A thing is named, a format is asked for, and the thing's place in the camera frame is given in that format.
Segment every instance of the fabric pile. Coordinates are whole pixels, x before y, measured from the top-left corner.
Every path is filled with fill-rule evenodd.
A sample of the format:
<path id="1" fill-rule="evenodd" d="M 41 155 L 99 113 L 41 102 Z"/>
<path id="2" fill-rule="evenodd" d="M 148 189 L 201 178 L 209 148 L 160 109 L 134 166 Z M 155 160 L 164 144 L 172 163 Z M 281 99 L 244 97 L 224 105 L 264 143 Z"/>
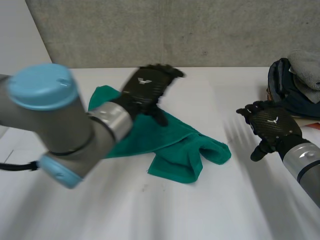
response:
<path id="1" fill-rule="evenodd" d="M 267 92 L 292 116 L 320 120 L 320 53 L 295 50 L 274 62 Z"/>
<path id="2" fill-rule="evenodd" d="M 89 110 L 117 98 L 119 94 L 110 86 L 97 87 L 90 99 Z M 200 155 L 218 165 L 231 157 L 226 144 L 201 134 L 165 111 L 163 113 L 168 126 L 160 126 L 150 116 L 139 115 L 129 135 L 105 158 L 154 152 L 149 174 L 189 184 L 195 182 L 202 171 Z"/>

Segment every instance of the white table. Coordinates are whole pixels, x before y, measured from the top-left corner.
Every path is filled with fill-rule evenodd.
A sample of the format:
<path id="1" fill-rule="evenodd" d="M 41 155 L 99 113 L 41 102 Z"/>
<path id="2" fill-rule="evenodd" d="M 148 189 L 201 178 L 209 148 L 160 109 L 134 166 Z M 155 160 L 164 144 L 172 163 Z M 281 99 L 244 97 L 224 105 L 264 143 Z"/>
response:
<path id="1" fill-rule="evenodd" d="M 267 67 L 181 68 L 161 107 L 229 145 L 224 165 L 203 159 L 194 184 L 147 174 L 153 153 L 103 160 L 76 189 L 42 171 L 0 173 L 0 240 L 318 240 L 320 210 L 274 153 L 260 162 L 259 142 L 237 108 L 264 100 Z M 75 69 L 83 100 L 97 86 L 119 89 L 132 68 Z M 320 132 L 303 128 L 320 146 Z M 23 164 L 45 148 L 31 132 L 9 129 L 0 161 Z"/>

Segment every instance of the gray cloth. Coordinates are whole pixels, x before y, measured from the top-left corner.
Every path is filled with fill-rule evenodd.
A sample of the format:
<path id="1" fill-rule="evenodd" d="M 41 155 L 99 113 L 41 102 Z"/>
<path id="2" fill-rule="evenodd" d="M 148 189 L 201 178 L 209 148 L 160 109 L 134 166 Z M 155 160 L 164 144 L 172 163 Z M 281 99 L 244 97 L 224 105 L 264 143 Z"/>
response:
<path id="1" fill-rule="evenodd" d="M 311 102 L 320 102 L 320 53 L 295 50 L 288 55 L 294 84 Z"/>
<path id="2" fill-rule="evenodd" d="M 317 104 L 320 102 L 320 91 L 308 87 L 297 75 L 293 76 L 293 82 L 296 88 L 303 93 L 311 102 Z"/>

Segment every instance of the robotic arm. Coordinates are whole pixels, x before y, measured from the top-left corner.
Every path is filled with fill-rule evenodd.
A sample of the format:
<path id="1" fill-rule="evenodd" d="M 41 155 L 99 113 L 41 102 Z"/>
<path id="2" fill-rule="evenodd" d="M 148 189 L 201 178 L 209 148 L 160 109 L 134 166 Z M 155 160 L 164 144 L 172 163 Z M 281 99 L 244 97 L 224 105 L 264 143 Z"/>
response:
<path id="1" fill-rule="evenodd" d="M 320 148 L 303 139 L 290 114 L 270 101 L 256 101 L 236 112 L 262 139 L 251 160 L 257 162 L 268 153 L 278 152 L 284 166 L 320 208 Z"/>
<path id="2" fill-rule="evenodd" d="M 48 152 L 31 169 L 40 167 L 72 189 L 130 132 L 138 114 L 168 124 L 157 103 L 183 76 L 169 65 L 140 67 L 120 97 L 86 113 L 66 67 L 32 66 L 15 76 L 0 75 L 0 125 L 37 133 Z"/>

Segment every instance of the green towel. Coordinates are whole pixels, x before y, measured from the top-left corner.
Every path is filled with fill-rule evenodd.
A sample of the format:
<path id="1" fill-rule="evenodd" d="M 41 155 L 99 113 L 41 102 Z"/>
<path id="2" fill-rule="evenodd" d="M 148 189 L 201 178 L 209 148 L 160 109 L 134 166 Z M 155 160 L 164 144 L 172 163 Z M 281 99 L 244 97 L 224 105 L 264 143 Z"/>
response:
<path id="1" fill-rule="evenodd" d="M 95 89 L 89 110 L 118 97 L 110 86 Z M 139 115 L 131 132 L 119 142 L 106 158 L 155 153 L 148 173 L 179 183 L 193 183 L 203 168 L 200 154 L 215 164 L 224 164 L 230 157 L 229 148 L 199 133 L 191 126 L 164 112 L 169 125 L 159 126 L 150 116 Z"/>

